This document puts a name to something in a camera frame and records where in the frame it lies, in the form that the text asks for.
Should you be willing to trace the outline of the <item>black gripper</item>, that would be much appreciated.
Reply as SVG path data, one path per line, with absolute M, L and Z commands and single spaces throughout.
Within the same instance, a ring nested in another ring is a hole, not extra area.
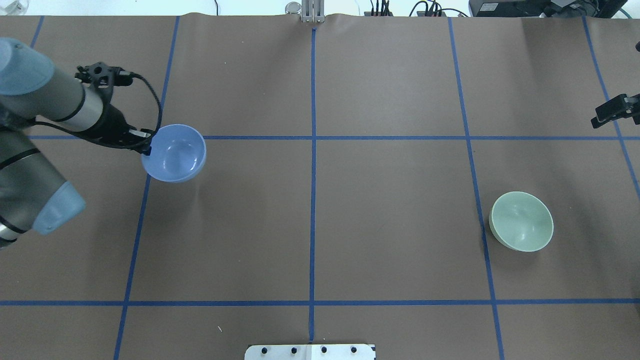
M 106 105 L 96 125 L 93 139 L 105 146 L 133 150 L 142 155 L 150 155 L 154 130 L 137 129 L 127 123 L 123 113 L 114 105 Z

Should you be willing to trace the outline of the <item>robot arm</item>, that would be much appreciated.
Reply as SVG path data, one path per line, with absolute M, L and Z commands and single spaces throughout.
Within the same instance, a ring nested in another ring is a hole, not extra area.
M 157 105 L 151 129 L 130 125 L 112 105 L 115 87 L 144 82 Z M 34 230 L 47 235 L 78 216 L 86 201 L 28 136 L 37 126 L 112 150 L 151 153 L 163 107 L 151 84 L 134 71 L 97 62 L 75 75 L 22 41 L 0 39 L 0 244 Z

